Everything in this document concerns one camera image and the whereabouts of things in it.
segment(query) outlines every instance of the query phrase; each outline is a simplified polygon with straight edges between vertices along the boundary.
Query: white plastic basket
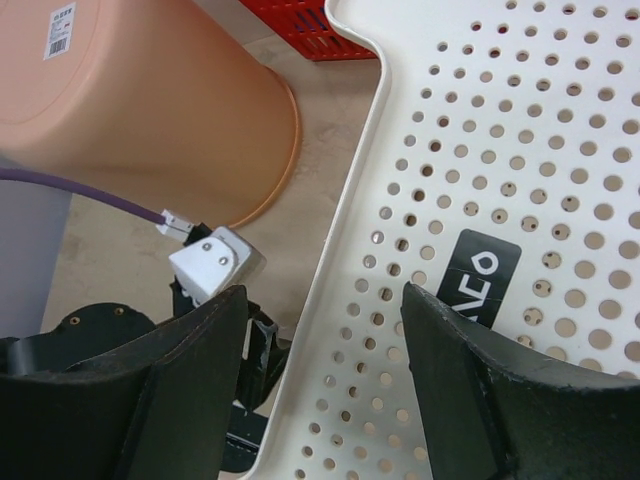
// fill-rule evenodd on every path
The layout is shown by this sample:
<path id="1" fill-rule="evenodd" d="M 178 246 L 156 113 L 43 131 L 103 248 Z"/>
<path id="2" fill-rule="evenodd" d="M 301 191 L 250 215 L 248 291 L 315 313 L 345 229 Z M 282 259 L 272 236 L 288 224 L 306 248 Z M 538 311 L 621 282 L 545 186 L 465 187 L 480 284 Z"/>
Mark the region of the white plastic basket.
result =
<path id="1" fill-rule="evenodd" d="M 382 77 L 250 478 L 431 478 L 401 289 L 464 229 L 522 249 L 496 331 L 640 374 L 639 8 L 327 2 Z"/>

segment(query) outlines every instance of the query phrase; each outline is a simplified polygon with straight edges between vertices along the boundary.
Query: barcode sticker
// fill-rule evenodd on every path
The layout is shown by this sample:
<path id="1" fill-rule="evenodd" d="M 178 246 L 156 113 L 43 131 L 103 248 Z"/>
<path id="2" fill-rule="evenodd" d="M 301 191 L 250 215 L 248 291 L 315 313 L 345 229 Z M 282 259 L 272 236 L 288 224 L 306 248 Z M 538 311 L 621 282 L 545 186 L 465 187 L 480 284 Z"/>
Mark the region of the barcode sticker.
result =
<path id="1" fill-rule="evenodd" d="M 57 57 L 69 51 L 71 47 L 71 33 L 73 32 L 73 17 L 76 13 L 76 3 L 71 3 L 51 13 L 49 18 L 49 34 L 44 49 L 44 59 Z"/>

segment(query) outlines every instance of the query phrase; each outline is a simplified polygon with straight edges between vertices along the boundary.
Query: basket hole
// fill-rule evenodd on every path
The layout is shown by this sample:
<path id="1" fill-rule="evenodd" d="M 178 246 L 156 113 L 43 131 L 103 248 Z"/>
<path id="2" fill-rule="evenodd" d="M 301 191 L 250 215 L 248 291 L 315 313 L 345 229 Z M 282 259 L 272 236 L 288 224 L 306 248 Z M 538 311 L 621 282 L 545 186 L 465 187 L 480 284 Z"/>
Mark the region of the basket hole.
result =
<path id="1" fill-rule="evenodd" d="M 511 103 L 511 100 L 502 100 L 498 104 L 498 109 L 501 112 L 510 112 L 512 108 L 513 108 L 513 103 Z"/>
<path id="2" fill-rule="evenodd" d="M 464 158 L 467 156 L 467 154 L 469 153 L 469 148 L 467 148 L 466 145 L 458 145 L 454 150 L 453 153 L 455 154 L 456 157 L 458 158 Z"/>
<path id="3" fill-rule="evenodd" d="M 580 57 L 576 60 L 575 65 L 578 70 L 586 70 L 591 65 L 591 62 L 586 57 Z"/>
<path id="4" fill-rule="evenodd" d="M 584 244 L 591 250 L 598 250 L 604 246 L 604 237 L 598 232 L 590 232 L 584 237 Z"/>
<path id="5" fill-rule="evenodd" d="M 607 119 L 603 115 L 593 115 L 589 119 L 589 125 L 593 128 L 602 128 L 607 123 Z"/>
<path id="6" fill-rule="evenodd" d="M 639 15 L 640 15 L 640 13 L 638 13 L 637 9 L 630 8 L 624 14 L 624 18 L 626 18 L 627 20 L 637 20 Z"/>
<path id="7" fill-rule="evenodd" d="M 574 271 L 576 273 L 576 276 L 578 276 L 579 278 L 587 279 L 593 277 L 596 274 L 596 267 L 593 263 L 587 260 L 581 260 L 576 263 Z"/>
<path id="8" fill-rule="evenodd" d="M 554 270 L 562 265 L 562 257 L 558 252 L 547 252 L 542 256 L 542 264 Z"/>
<path id="9" fill-rule="evenodd" d="M 560 347 L 549 347 L 545 350 L 545 353 L 556 360 L 567 360 L 567 352 Z"/>
<path id="10" fill-rule="evenodd" d="M 409 162 L 406 159 L 401 158 L 396 161 L 397 170 L 404 172 L 407 168 L 409 168 Z"/>
<path id="11" fill-rule="evenodd" d="M 582 368 L 588 368 L 589 370 L 593 370 L 594 372 L 602 371 L 602 365 L 600 365 L 600 362 L 594 360 L 593 358 L 585 358 L 584 360 L 580 361 L 579 365 Z"/>
<path id="12" fill-rule="evenodd" d="M 622 71 L 622 64 L 620 62 L 611 62 L 607 65 L 607 72 L 611 75 L 618 75 Z"/>
<path id="13" fill-rule="evenodd" d="M 531 195 L 529 198 L 531 199 L 532 203 L 535 203 L 536 205 L 541 205 L 547 201 L 547 192 L 545 192 L 541 188 L 537 188 L 536 190 L 531 192 Z"/>
<path id="14" fill-rule="evenodd" d="M 414 272 L 411 276 L 411 281 L 416 285 L 422 286 L 427 283 L 427 275 L 424 272 Z"/>
<path id="15" fill-rule="evenodd" d="M 399 252 L 406 252 L 407 250 L 409 250 L 409 241 L 405 240 L 404 238 L 399 238 L 396 241 L 396 250 L 398 250 Z"/>
<path id="16" fill-rule="evenodd" d="M 513 182 L 504 183 L 502 187 L 500 187 L 500 192 L 505 197 L 513 197 L 516 194 L 516 191 L 517 191 L 517 188 L 515 183 Z"/>
<path id="17" fill-rule="evenodd" d="M 598 151 L 598 146 L 593 142 L 584 142 L 580 145 L 580 153 L 586 157 L 594 155 Z"/>
<path id="18" fill-rule="evenodd" d="M 444 230 L 444 225 L 439 220 L 434 220 L 429 224 L 429 231 L 434 235 L 442 233 L 442 230 Z"/>
<path id="19" fill-rule="evenodd" d="M 462 129 L 467 133 L 471 133 L 476 129 L 476 122 L 473 120 L 467 120 L 462 124 Z"/>
<path id="20" fill-rule="evenodd" d="M 618 253 L 622 258 L 633 260 L 634 258 L 638 258 L 638 255 L 640 255 L 640 246 L 636 242 L 627 240 L 620 244 L 618 247 Z"/>
<path id="21" fill-rule="evenodd" d="M 533 293 L 538 297 L 548 297 L 551 295 L 551 283 L 547 280 L 537 280 L 533 284 Z"/>
<path id="22" fill-rule="evenodd" d="M 580 308 L 587 302 L 587 297 L 580 290 L 569 290 L 564 295 L 564 302 L 571 308 Z"/>
<path id="23" fill-rule="evenodd" d="M 522 157 L 513 157 L 509 160 L 509 166 L 514 170 L 522 170 L 525 166 L 525 160 Z"/>
<path id="24" fill-rule="evenodd" d="M 534 135 L 531 130 L 523 130 L 518 134 L 518 140 L 525 145 L 533 142 L 533 137 Z"/>
<path id="25" fill-rule="evenodd" d="M 631 151 L 624 147 L 616 148 L 613 151 L 613 159 L 618 163 L 627 163 L 631 160 Z"/>
<path id="26" fill-rule="evenodd" d="M 352 317 L 357 317 L 360 315 L 360 305 L 357 303 L 350 303 L 347 305 L 347 313 Z"/>
<path id="27" fill-rule="evenodd" d="M 555 54 L 547 55 L 547 57 L 544 59 L 544 63 L 546 63 L 551 67 L 553 67 L 554 65 L 557 65 L 559 61 L 560 59 Z"/>
<path id="28" fill-rule="evenodd" d="M 487 165 L 489 165 L 496 161 L 496 153 L 493 150 L 485 150 L 480 155 L 480 159 L 482 160 L 482 163 L 486 163 Z"/>
<path id="29" fill-rule="evenodd" d="M 384 401 L 380 397 L 375 397 L 371 400 L 371 407 L 379 412 L 384 408 Z"/>
<path id="30" fill-rule="evenodd" d="M 363 430 L 367 435 L 375 435 L 376 426 L 371 422 L 366 422 L 363 426 Z"/>
<path id="31" fill-rule="evenodd" d="M 367 449 L 364 447 L 356 447 L 353 449 L 353 454 L 356 456 L 356 458 L 364 460 L 369 455 L 369 452 L 367 452 Z"/>
<path id="32" fill-rule="evenodd" d="M 369 290 L 369 282 L 364 278 L 359 278 L 358 280 L 356 280 L 355 287 L 356 292 L 365 293 L 367 290 Z"/>
<path id="33" fill-rule="evenodd" d="M 393 383 L 393 377 L 390 373 L 383 372 L 380 374 L 380 383 L 385 387 L 388 387 Z"/>
<path id="34" fill-rule="evenodd" d="M 336 447 L 341 447 L 344 443 L 344 439 L 340 435 L 334 433 L 331 435 L 331 443 Z"/>
<path id="35" fill-rule="evenodd" d="M 593 214 L 598 220 L 609 220 L 613 217 L 613 207 L 606 203 L 601 203 L 593 210 Z"/>
<path id="36" fill-rule="evenodd" d="M 471 105 L 476 108 L 481 107 L 482 105 L 484 105 L 484 97 L 482 95 L 476 95 L 471 99 Z"/>
<path id="37" fill-rule="evenodd" d="M 506 210 L 499 208 L 498 210 L 493 211 L 491 219 L 497 224 L 503 224 L 509 219 L 509 214 Z"/>
<path id="38" fill-rule="evenodd" d="M 340 336 L 345 340 L 351 340 L 353 332 L 349 327 L 343 327 L 340 329 Z"/>
<path id="39" fill-rule="evenodd" d="M 464 213 L 466 213 L 470 217 L 473 217 L 478 214 L 479 209 L 480 207 L 478 207 L 478 204 L 476 202 L 468 202 L 464 206 Z"/>
<path id="40" fill-rule="evenodd" d="M 589 179 L 589 173 L 584 168 L 576 168 L 571 172 L 571 181 L 582 185 Z"/>
<path id="41" fill-rule="evenodd" d="M 546 92 L 551 88 L 551 81 L 543 78 L 542 80 L 538 80 L 536 83 L 536 88 L 541 92 Z"/>
<path id="42" fill-rule="evenodd" d="M 606 330 L 594 330 L 589 334 L 589 345 L 598 350 L 606 350 L 611 346 L 611 335 Z"/>
<path id="43" fill-rule="evenodd" d="M 436 256 L 436 251 L 433 247 L 422 247 L 422 249 L 420 250 L 420 256 L 424 260 L 432 260 L 433 257 Z"/>
<path id="44" fill-rule="evenodd" d="M 387 358 L 392 362 L 399 362 L 402 360 L 402 351 L 399 348 L 391 347 L 387 350 Z"/>
<path id="45" fill-rule="evenodd" d="M 402 447 L 402 440 L 397 435 L 389 435 L 387 437 L 387 443 L 391 448 L 400 448 Z"/>
<path id="46" fill-rule="evenodd" d="M 384 325 L 384 315 L 380 312 L 373 313 L 371 315 L 371 323 L 373 323 L 376 327 L 381 327 Z"/>
<path id="47" fill-rule="evenodd" d="M 401 408 L 400 410 L 398 410 L 396 412 L 396 418 L 401 421 L 402 423 L 406 423 L 409 421 L 409 411 Z"/>
<path id="48" fill-rule="evenodd" d="M 375 350 L 377 346 L 376 341 L 371 338 L 371 337 L 367 337 L 364 340 L 364 348 L 366 348 L 367 350 Z"/>
<path id="49" fill-rule="evenodd" d="M 504 135 L 504 127 L 502 125 L 494 125 L 489 130 L 489 133 L 493 138 L 500 138 Z"/>
<path id="50" fill-rule="evenodd" d="M 598 98 L 603 102 L 608 102 L 615 96 L 615 92 L 611 88 L 601 88 L 598 91 Z"/>
<path id="51" fill-rule="evenodd" d="M 567 95 L 571 97 L 577 97 L 582 93 L 582 86 L 577 83 L 572 83 L 567 87 Z"/>
<path id="52" fill-rule="evenodd" d="M 580 208 L 580 200 L 577 197 L 568 196 L 562 199 L 561 204 L 562 209 L 565 212 L 575 212 L 578 208 Z"/>
<path id="53" fill-rule="evenodd" d="M 622 124 L 622 131 L 629 135 L 635 135 L 638 133 L 638 122 L 635 120 L 627 120 Z"/>
<path id="54" fill-rule="evenodd" d="M 605 300 L 600 303 L 598 311 L 603 318 L 615 320 L 622 313 L 622 307 L 615 300 Z"/>
<path id="55" fill-rule="evenodd" d="M 539 117 L 540 115 L 542 115 L 542 107 L 537 103 L 533 105 L 529 105 L 529 108 L 527 108 L 527 113 L 529 114 L 530 117 L 533 117 L 533 118 Z"/>
<path id="56" fill-rule="evenodd" d="M 589 32 L 584 36 L 584 41 L 589 45 L 592 45 L 598 41 L 598 34 L 596 32 Z"/>
<path id="57" fill-rule="evenodd" d="M 382 458 L 378 461 L 378 468 L 382 473 L 390 473 L 393 470 L 393 463 L 391 460 Z"/>
<path id="58" fill-rule="evenodd" d="M 533 340 L 528 335 L 520 335 L 516 337 L 516 342 L 518 342 L 520 345 L 523 345 L 527 348 L 533 348 Z"/>
<path id="59" fill-rule="evenodd" d="M 521 226 L 525 232 L 533 232 L 538 228 L 538 220 L 535 217 L 524 217 Z"/>
<path id="60" fill-rule="evenodd" d="M 551 229 L 551 234 L 556 240 L 566 240 L 571 235 L 571 230 L 564 223 L 559 223 Z"/>
<path id="61" fill-rule="evenodd" d="M 640 362 L 640 342 L 627 343 L 624 354 L 632 362 Z"/>
<path id="62" fill-rule="evenodd" d="M 556 322 L 555 330 L 562 338 L 569 338 L 576 334 L 577 328 L 573 320 L 561 318 Z"/>
<path id="63" fill-rule="evenodd" d="M 333 458 L 325 458 L 322 464 L 327 470 L 333 470 L 336 468 L 336 461 Z"/>
<path id="64" fill-rule="evenodd" d="M 329 409 L 329 402 L 321 398 L 316 402 L 316 408 L 321 412 L 326 412 Z"/>
<path id="65" fill-rule="evenodd" d="M 544 315 L 538 308 L 527 308 L 522 314 L 522 318 L 524 318 L 524 321 L 527 325 L 535 327 L 536 325 L 540 325 L 542 323 Z"/>

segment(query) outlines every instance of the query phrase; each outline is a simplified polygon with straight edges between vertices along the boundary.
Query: black label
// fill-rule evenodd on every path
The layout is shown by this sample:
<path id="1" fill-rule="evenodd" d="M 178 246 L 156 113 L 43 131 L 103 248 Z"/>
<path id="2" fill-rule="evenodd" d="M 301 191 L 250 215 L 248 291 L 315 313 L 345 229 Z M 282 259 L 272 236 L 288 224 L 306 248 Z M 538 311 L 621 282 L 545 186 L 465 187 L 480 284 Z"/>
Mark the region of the black label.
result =
<path id="1" fill-rule="evenodd" d="M 471 320 L 491 328 L 522 249 L 473 230 L 463 230 L 437 297 Z"/>

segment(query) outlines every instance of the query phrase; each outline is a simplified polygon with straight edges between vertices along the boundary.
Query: black mechanical part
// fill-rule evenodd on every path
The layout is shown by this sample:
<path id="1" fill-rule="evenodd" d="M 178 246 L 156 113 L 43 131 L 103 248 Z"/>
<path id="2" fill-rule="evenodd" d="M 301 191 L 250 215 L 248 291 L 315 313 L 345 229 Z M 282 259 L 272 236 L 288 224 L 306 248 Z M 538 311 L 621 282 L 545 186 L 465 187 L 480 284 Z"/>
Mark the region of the black mechanical part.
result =
<path id="1" fill-rule="evenodd" d="M 231 473 L 244 473 L 251 469 L 268 419 L 242 407 L 233 406 L 227 431 L 221 470 Z"/>
<path id="2" fill-rule="evenodd" d="M 640 382 L 530 350 L 415 285 L 402 319 L 435 480 L 640 478 Z"/>
<path id="3" fill-rule="evenodd" d="M 217 478 L 247 317 L 232 287 L 65 372 L 0 374 L 0 478 Z"/>
<path id="4" fill-rule="evenodd" d="M 155 329 L 149 318 L 119 303 L 99 303 L 66 316 L 49 333 L 3 339 L 0 372 L 63 372 L 73 364 L 124 345 Z"/>

